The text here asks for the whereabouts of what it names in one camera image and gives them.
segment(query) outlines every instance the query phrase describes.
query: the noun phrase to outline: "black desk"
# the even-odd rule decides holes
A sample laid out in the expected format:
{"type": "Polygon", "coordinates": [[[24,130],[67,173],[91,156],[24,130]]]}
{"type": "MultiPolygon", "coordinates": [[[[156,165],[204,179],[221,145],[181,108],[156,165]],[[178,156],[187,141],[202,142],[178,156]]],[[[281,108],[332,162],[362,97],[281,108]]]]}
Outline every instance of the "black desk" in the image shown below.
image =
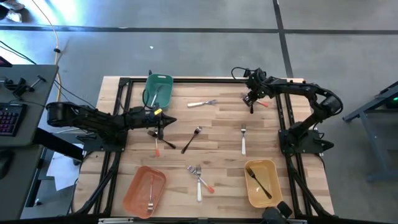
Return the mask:
{"type": "MultiPolygon", "coordinates": [[[[58,66],[56,65],[14,65],[11,68],[0,67],[0,77],[7,77],[14,83],[18,83],[20,78],[24,78],[28,85],[36,81],[37,75],[45,78],[47,82],[37,84],[34,87],[34,92],[26,92],[22,95],[23,100],[45,105],[57,71],[58,66]]],[[[0,83],[0,102],[8,103],[11,100],[15,100],[12,92],[0,83]]],[[[20,219],[22,209],[29,201],[27,201],[28,194],[33,195],[28,199],[34,200],[39,189],[37,184],[39,170],[37,168],[43,152],[41,145],[50,149],[55,148],[58,152],[58,148],[64,152],[71,149],[80,152],[80,157],[82,157],[80,148],[37,127],[44,110],[43,106],[28,102],[15,103],[25,103],[28,106],[17,135],[15,137],[0,137],[0,150],[8,149],[15,153],[9,172],[0,180],[0,220],[20,219]]]]}

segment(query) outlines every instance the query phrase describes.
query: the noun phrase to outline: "gray floor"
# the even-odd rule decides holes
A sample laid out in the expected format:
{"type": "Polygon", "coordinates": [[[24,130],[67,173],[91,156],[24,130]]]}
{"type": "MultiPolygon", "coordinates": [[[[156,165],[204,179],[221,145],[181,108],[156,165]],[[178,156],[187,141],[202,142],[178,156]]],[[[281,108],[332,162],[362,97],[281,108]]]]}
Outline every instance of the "gray floor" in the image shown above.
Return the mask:
{"type": "MultiPolygon", "coordinates": [[[[23,25],[47,24],[30,1],[23,2],[28,9],[23,11],[27,19],[23,25]]],[[[271,0],[65,2],[48,0],[40,6],[61,26],[277,27],[271,0]]],[[[398,29],[398,2],[394,0],[279,0],[279,4],[287,29],[398,29]]],[[[96,103],[105,75],[146,75],[151,69],[175,76],[228,77],[232,67],[242,66],[286,76],[278,34],[59,32],[58,36],[63,50],[59,63],[63,85],[90,103],[96,103]]],[[[0,38],[37,63],[53,63],[52,32],[2,30],[0,38]]],[[[287,35],[286,39],[294,77],[338,94],[345,103],[342,115],[397,81],[398,35],[287,35]]],[[[27,63],[2,49],[0,54],[13,63],[27,63]]],[[[55,90],[50,101],[54,99],[55,90]]],[[[45,118],[40,126],[58,130],[48,127],[45,118]]],[[[335,213],[344,218],[396,223],[398,183],[366,182],[377,163],[359,120],[345,124],[337,116],[318,127],[326,132],[325,139],[335,143],[325,153],[335,213]]],[[[23,217],[65,213],[70,192],[56,193],[49,181],[39,194],[48,205],[26,210],[23,217]],[[54,201],[57,194],[64,200],[54,201]]]]}

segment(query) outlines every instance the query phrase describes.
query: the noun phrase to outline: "wooden tabletop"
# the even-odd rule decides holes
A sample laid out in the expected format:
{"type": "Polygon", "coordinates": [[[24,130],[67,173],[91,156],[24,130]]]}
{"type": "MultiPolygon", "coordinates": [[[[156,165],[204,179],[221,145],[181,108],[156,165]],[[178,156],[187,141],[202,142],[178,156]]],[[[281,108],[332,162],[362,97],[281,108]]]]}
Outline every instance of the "wooden tabletop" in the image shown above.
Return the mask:
{"type": "MultiPolygon", "coordinates": [[[[100,111],[113,112],[119,78],[104,77],[97,104],[100,111]]],[[[142,105],[144,85],[134,84],[131,107],[142,105]]],[[[155,157],[154,139],[147,134],[147,130],[129,131],[126,150],[119,165],[111,216],[134,216],[124,211],[122,201],[136,170],[140,166],[149,166],[162,171],[167,177],[163,196],[153,217],[260,218],[264,209],[250,204],[243,170],[247,161],[256,159],[275,162],[283,199],[293,209],[285,158],[280,152],[277,137],[280,127],[275,99],[262,99],[269,102],[269,107],[255,104],[254,114],[250,114],[241,100],[241,93],[247,92],[244,84],[174,83],[170,108],[165,114],[177,118],[177,121],[165,128],[164,139],[174,143],[177,149],[160,142],[160,157],[155,157]],[[214,99],[218,100],[217,105],[187,108],[187,103],[214,99]],[[241,155],[240,129],[243,123],[247,130],[246,157],[241,155]],[[197,126],[203,127],[202,132],[192,141],[186,153],[181,154],[181,149],[197,126]],[[211,194],[202,187],[202,203],[197,202],[197,180],[187,170],[187,166],[196,164],[201,164],[202,177],[215,190],[211,194]]],[[[306,98],[292,95],[291,99],[296,121],[310,115],[306,98]]],[[[282,100],[282,103],[285,109],[285,101],[282,100]]],[[[75,210],[83,206],[98,185],[103,157],[103,152],[94,152],[83,163],[75,192],[75,210]]],[[[309,189],[325,210],[333,213],[321,160],[311,154],[303,154],[302,157],[309,189]]],[[[101,209],[104,209],[107,194],[108,188],[104,191],[101,209]]],[[[298,198],[304,212],[300,190],[298,198]]]]}

